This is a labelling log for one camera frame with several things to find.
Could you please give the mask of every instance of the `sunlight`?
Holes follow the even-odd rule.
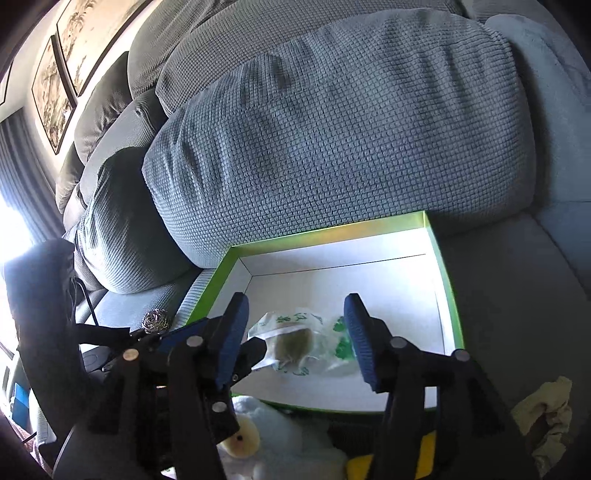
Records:
[[[33,242],[21,215],[6,206],[1,198],[0,223],[3,225],[3,234],[0,235],[0,268],[3,268],[7,261],[29,250]],[[0,342],[12,351],[15,351],[18,346],[17,332],[8,306],[3,275],[0,275]]]

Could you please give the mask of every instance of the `gray fabric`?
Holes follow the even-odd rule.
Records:
[[[513,407],[547,381],[573,381],[572,431],[591,406],[591,303],[539,225],[519,214],[440,238],[467,350]]]
[[[555,203],[543,207],[535,217],[560,248],[591,299],[591,202]]]
[[[64,234],[56,206],[54,173],[35,146],[36,129],[24,108],[0,122],[0,197],[21,214],[31,239],[41,243]]]
[[[184,327],[187,324],[187,320],[191,316],[195,305],[201,298],[205,287],[207,287],[207,284],[212,279],[212,275],[214,273],[215,269],[210,268],[208,270],[203,270],[199,274],[185,295],[181,306],[178,308],[177,314],[175,315],[174,320],[170,326],[171,330],[176,330],[177,328]]]
[[[79,185],[74,186],[72,195],[64,210],[64,228],[66,231],[71,229],[74,225],[78,225],[86,207],[83,204],[82,195],[80,194]]]
[[[91,291],[88,294],[88,297],[90,298],[90,302],[92,303],[95,313],[96,306],[103,299],[107,292],[108,290],[106,288],[103,288],[102,290]],[[90,315],[90,307],[88,306],[88,302],[86,301],[84,296],[82,296],[82,299],[78,298],[76,300],[79,301],[79,304],[76,306],[76,323],[86,323],[88,319],[90,319],[90,321],[94,323],[94,321],[92,320],[92,316]]]
[[[60,213],[64,213],[66,210],[68,200],[70,200],[74,187],[78,185],[83,171],[84,164],[80,161],[76,147],[72,144],[56,180],[56,205]]]
[[[150,197],[141,171],[144,153],[144,148],[124,148],[104,163],[76,235],[90,271],[115,293],[163,285],[192,266]]]
[[[166,120],[154,89],[141,94],[125,108],[90,156],[80,179],[80,191],[87,205],[95,193],[105,160],[126,147],[149,147]]]
[[[169,55],[185,35],[235,0],[163,0],[142,24],[129,49],[133,98],[156,86]]]
[[[133,331],[141,327],[144,315],[150,310],[164,309],[174,316],[199,272],[198,268],[192,268],[170,283],[139,293],[121,295],[107,292],[95,309],[99,325],[130,327]]]
[[[511,43],[534,128],[536,200],[591,201],[591,73],[568,38],[518,15],[487,27]]]
[[[463,12],[454,0],[238,0],[178,44],[156,94],[170,116],[212,81],[287,40],[353,15],[418,7]]]
[[[228,247],[428,209],[447,231],[528,206],[508,43],[435,10],[353,17],[256,57],[169,119],[144,177],[198,266]]]
[[[86,262],[82,258],[82,255],[80,254],[80,249],[78,249],[77,247],[77,230],[78,224],[75,224],[62,237],[74,244],[74,272],[76,273],[76,276],[84,282],[84,285],[86,286],[87,290],[102,290],[104,288],[103,285],[100,284],[100,282],[96,279],[94,274],[90,271],[88,265],[86,264]]]
[[[557,34],[566,33],[538,0],[461,0],[469,18],[480,22],[499,14],[515,14],[545,25]]]
[[[128,54],[126,51],[115,60],[96,84],[76,124],[74,144],[84,164],[117,117],[131,103],[127,81]]]

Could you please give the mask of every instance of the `beige cloth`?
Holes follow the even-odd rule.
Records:
[[[556,465],[566,450],[561,440],[563,433],[569,431],[573,416],[569,406],[572,385],[568,378],[558,377],[556,382],[546,382],[511,410],[523,435],[530,431],[538,418],[545,416],[549,431],[532,453],[540,476]]]

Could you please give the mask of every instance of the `picture frame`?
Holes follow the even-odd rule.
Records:
[[[84,94],[108,51],[152,0],[70,0],[57,21],[60,56],[75,94]]]
[[[4,74],[4,76],[0,79],[0,105],[3,105],[6,102],[6,95],[8,91],[8,79],[10,77],[10,72],[12,70],[12,63],[8,67],[8,70]]]
[[[56,58],[56,44],[57,38],[52,35],[37,66],[31,93],[47,139],[57,155],[76,108],[76,101],[62,81],[63,72],[60,71],[63,67]]]

